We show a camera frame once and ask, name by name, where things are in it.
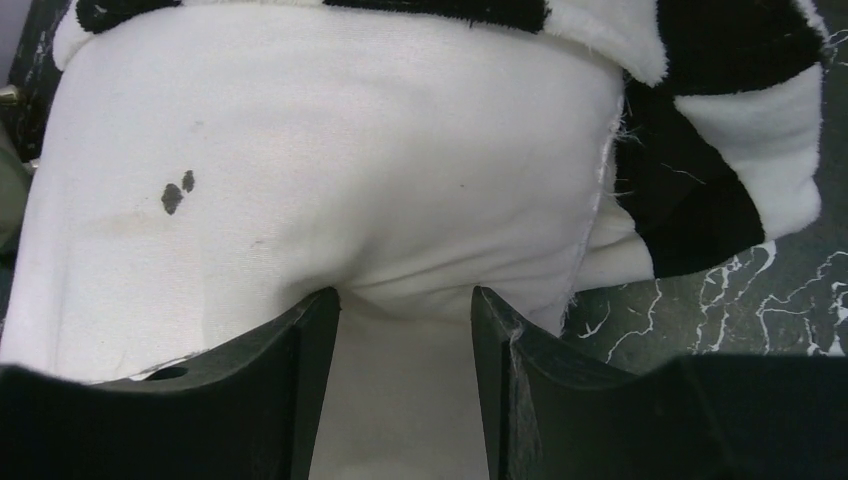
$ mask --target black patch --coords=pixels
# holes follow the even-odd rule
[[[194,190],[194,170],[187,171],[185,176],[183,176],[183,190],[186,193],[191,193]]]
[[[165,193],[162,194],[162,205],[165,207],[165,211],[168,212],[168,215],[176,213],[177,207],[180,206],[180,202],[182,201],[183,192],[180,190],[180,187],[173,183],[165,185]]]
[[[143,13],[181,4],[181,0],[79,0],[77,19],[83,30],[98,34]]]
[[[15,262],[17,261],[18,254],[17,252],[6,252],[0,254],[0,268],[5,268],[7,270],[15,269]]]
[[[424,13],[530,33],[541,32],[550,14],[545,0],[324,0],[324,5]]]
[[[616,192],[651,253],[654,275],[699,272],[763,243],[748,191],[673,97],[633,80],[625,94],[625,124],[636,139],[616,147]]]
[[[824,39],[791,0],[658,0],[674,95],[762,90],[826,60]]]

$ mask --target dark stain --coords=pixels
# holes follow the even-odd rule
[[[165,185],[165,193],[162,194],[162,205],[165,207],[168,215],[173,215],[182,201],[183,192],[180,190],[180,187],[173,183]]]
[[[183,190],[186,193],[191,193],[194,190],[194,170],[189,170],[183,177]]]

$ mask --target black and white fabric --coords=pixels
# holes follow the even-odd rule
[[[74,0],[60,68],[94,35],[162,8],[250,0]],[[813,221],[822,76],[812,0],[272,0],[493,24],[584,43],[626,72],[616,174],[579,289],[694,273]]]
[[[0,362],[144,376],[334,286],[311,478],[485,480],[474,286],[558,334],[803,228],[828,44],[801,0],[76,0]]]

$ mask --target plush fabric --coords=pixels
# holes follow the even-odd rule
[[[623,89],[580,44],[435,17],[134,18],[64,73],[0,361],[133,376],[332,285],[312,478],[483,480],[472,288],[559,331]]]
[[[151,10],[252,2],[258,0],[74,0],[57,32],[54,56],[63,67],[95,35]],[[611,243],[590,242],[592,248],[578,288],[694,273],[767,239],[797,231],[817,216],[811,191],[814,168],[808,164],[811,159],[817,163],[817,155],[810,153],[818,147],[821,78],[801,74],[816,65],[826,68],[834,46],[812,0],[260,3],[346,7],[351,15],[352,9],[399,16],[437,15],[463,21],[472,28],[499,25],[580,42],[619,64],[628,84],[629,134],[617,148],[619,176],[612,187],[619,194],[617,205],[610,204],[601,211],[592,234],[594,239],[619,238]],[[692,125],[691,115],[677,108],[678,98],[700,98],[699,105],[714,100],[723,104],[729,95],[769,90],[787,82],[807,92],[806,103],[795,105],[810,120],[804,125],[807,134],[799,137],[806,144],[793,147],[794,151],[775,151],[774,145],[761,143],[756,135],[740,138],[749,151],[763,157],[746,171],[747,179],[742,181],[724,152]],[[794,115],[787,108],[757,112],[763,121],[750,114],[746,119],[764,126],[775,126],[784,118],[792,123]],[[736,121],[732,108],[720,115],[711,121],[728,125]],[[806,187],[792,190],[794,196],[762,190],[753,194],[756,199],[751,198],[748,189],[758,182],[751,179],[775,176],[790,176]],[[784,218],[780,206],[793,202],[804,207],[792,209]],[[728,209],[730,205],[739,208]],[[648,263],[645,252],[650,257]]]

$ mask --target dark marble floor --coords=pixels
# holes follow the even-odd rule
[[[818,0],[834,40],[848,38],[848,2]],[[10,83],[32,101],[0,112],[24,159],[40,151],[58,72],[50,38],[67,0],[35,2]],[[644,372],[680,353],[844,355],[848,348],[848,48],[825,90],[819,221],[699,275],[584,292],[564,339],[594,357]],[[0,268],[0,312],[11,271]]]

